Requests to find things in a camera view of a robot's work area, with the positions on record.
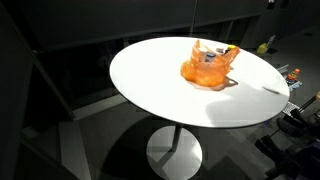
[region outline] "dark wall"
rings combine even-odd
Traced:
[[[33,56],[0,2],[0,179],[13,177]]]
[[[42,48],[55,50],[190,27],[196,0],[3,1],[12,11],[19,9]],[[275,6],[267,9],[268,0],[198,0],[195,26],[260,16],[246,43],[257,47],[272,35],[278,39],[305,27],[305,17],[315,13],[317,1],[275,0]]]
[[[195,0],[18,1],[40,45],[47,50],[146,32],[190,27]],[[196,24],[261,14],[265,1],[199,0]]]
[[[261,15],[267,0],[198,0],[196,25]]]
[[[313,25],[320,25],[320,1],[305,0],[288,21],[283,35],[290,36]]]

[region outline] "bottle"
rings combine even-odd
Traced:
[[[295,69],[290,74],[288,74],[286,81],[289,85],[294,84],[297,81],[300,70]]]
[[[213,62],[215,57],[215,54],[207,52],[205,62]]]

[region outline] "chair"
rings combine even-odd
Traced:
[[[285,174],[291,178],[298,179],[308,178],[311,176],[314,179],[320,179],[320,173],[318,169],[311,170],[312,164],[320,166],[320,142],[314,142],[308,147],[302,149],[301,151],[293,154],[287,153],[282,155],[280,159],[275,161],[275,166],[266,172],[268,176],[266,180],[272,180],[281,174]]]
[[[302,112],[316,99],[317,95],[313,96],[300,108],[292,103],[288,103],[287,107],[283,110],[285,116],[276,120],[278,130],[272,133],[270,137],[273,137],[277,132],[281,131],[290,140],[298,143],[299,138],[302,139],[302,137],[308,134],[309,130],[312,129],[310,124],[305,120]]]

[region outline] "table leg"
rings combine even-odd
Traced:
[[[181,134],[181,130],[182,130],[182,125],[176,125],[175,129],[174,129],[174,135],[173,135],[173,140],[172,140],[172,147],[170,149],[171,152],[176,152],[177,151],[177,147],[178,147],[178,143],[179,143],[179,139],[180,139],[180,134]]]
[[[163,179],[190,179],[202,163],[200,143],[181,125],[158,129],[148,141],[146,154],[150,167]]]

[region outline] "table pedestal base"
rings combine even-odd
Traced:
[[[196,137],[179,126],[156,131],[147,145],[151,168],[163,179],[184,180],[194,176],[202,162],[202,150]]]

